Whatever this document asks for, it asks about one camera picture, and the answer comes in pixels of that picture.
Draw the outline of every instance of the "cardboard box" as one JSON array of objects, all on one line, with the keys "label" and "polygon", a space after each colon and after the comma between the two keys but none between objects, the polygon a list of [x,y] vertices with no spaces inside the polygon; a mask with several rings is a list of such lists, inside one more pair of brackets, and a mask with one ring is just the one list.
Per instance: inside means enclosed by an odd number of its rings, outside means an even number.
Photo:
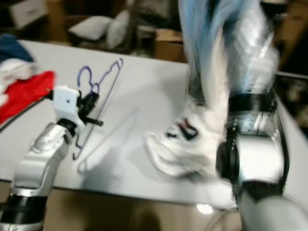
[{"label": "cardboard box", "polygon": [[154,57],[161,60],[186,63],[182,34],[167,29],[157,30]]},{"label": "cardboard box", "polygon": [[49,23],[49,39],[52,41],[68,42],[68,36],[64,28],[65,12],[61,0],[46,0]]},{"label": "cardboard box", "polygon": [[287,17],[276,32],[276,45],[282,44],[280,69],[287,63],[299,41],[308,29],[308,1],[294,0],[288,8]]}]

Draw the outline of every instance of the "red cloth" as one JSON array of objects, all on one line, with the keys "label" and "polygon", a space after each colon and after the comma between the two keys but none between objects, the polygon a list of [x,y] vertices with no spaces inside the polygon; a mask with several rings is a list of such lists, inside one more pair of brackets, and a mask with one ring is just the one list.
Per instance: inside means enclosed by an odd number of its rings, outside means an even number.
[{"label": "red cloth", "polygon": [[18,80],[10,85],[4,94],[8,101],[0,108],[0,124],[38,101],[53,89],[54,72],[46,71],[27,80]]}]

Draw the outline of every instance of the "blue cloth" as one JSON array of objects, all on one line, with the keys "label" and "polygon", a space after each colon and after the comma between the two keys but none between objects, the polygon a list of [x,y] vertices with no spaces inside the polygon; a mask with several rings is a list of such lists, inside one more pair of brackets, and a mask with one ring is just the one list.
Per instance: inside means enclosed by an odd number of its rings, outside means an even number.
[{"label": "blue cloth", "polygon": [[7,59],[21,59],[27,62],[34,62],[30,53],[17,41],[17,38],[10,34],[0,36],[0,63]]}]

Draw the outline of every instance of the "background furniture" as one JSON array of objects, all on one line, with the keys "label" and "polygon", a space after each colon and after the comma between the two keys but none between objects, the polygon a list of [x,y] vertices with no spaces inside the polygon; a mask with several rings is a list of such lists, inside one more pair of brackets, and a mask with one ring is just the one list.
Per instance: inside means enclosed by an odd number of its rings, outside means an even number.
[{"label": "background furniture", "polygon": [[64,8],[67,13],[65,17],[66,30],[87,19],[90,15],[104,15],[114,18],[124,9],[128,9],[130,14],[127,35],[122,45],[108,49],[104,40],[105,37],[98,41],[90,41],[68,33],[71,44],[94,50],[130,53],[136,47],[136,44],[138,49],[144,45],[142,41],[145,39],[148,41],[145,43],[145,47],[150,48],[154,42],[156,28],[180,30],[178,0],[128,0],[127,3],[119,1],[112,3],[109,6],[110,12],[107,13],[106,11],[98,11],[98,9],[103,8],[104,1],[94,0],[91,1],[90,6],[87,6],[88,1],[85,0],[76,2],[64,0]]},{"label": "background furniture", "polygon": [[116,17],[122,10],[128,9],[130,18],[127,27],[126,38],[120,46],[114,49],[108,49],[105,37],[98,41],[90,41],[86,39],[81,39],[71,33],[68,33],[69,40],[71,44],[75,47],[82,47],[93,50],[110,51],[116,53],[129,53],[132,50],[132,45],[134,43],[134,34],[136,30],[136,17],[137,17],[137,4],[140,0],[135,0],[131,4],[126,4],[125,0],[116,1],[87,1],[87,0],[64,0],[64,10],[66,13],[64,26],[68,30],[72,26],[82,22],[83,20],[89,18],[93,15],[103,15],[108,17]]},{"label": "background furniture", "polygon": [[0,34],[11,33],[21,39],[48,40],[46,24],[44,0],[0,1]]}]

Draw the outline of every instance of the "cable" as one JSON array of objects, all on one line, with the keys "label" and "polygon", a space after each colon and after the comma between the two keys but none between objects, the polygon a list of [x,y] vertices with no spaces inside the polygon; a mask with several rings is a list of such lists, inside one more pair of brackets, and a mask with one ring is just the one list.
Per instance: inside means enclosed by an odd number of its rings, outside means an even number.
[{"label": "cable", "polygon": [[20,113],[15,115],[11,120],[9,120],[5,125],[3,125],[3,127],[0,128],[0,133],[2,133],[12,122],[14,122],[16,119],[18,119],[20,116],[22,116],[27,111],[29,111],[31,108],[33,108],[34,106],[38,105],[40,102],[42,102],[45,99],[52,100],[52,97],[53,97],[53,91],[50,91],[47,95],[43,96],[38,101],[34,102],[29,107],[25,108],[23,111],[21,111]]},{"label": "cable", "polygon": [[289,168],[290,168],[290,158],[289,158],[289,151],[288,151],[288,145],[287,145],[287,141],[284,135],[284,129],[282,126],[282,122],[281,122],[281,117],[280,117],[280,110],[278,108],[278,128],[280,131],[280,135],[281,135],[281,144],[282,144],[282,150],[283,150],[283,156],[284,156],[284,168],[283,168],[283,174],[282,174],[282,178],[281,178],[281,191],[283,192],[284,186],[286,184],[287,181],[287,176],[289,173]]}]

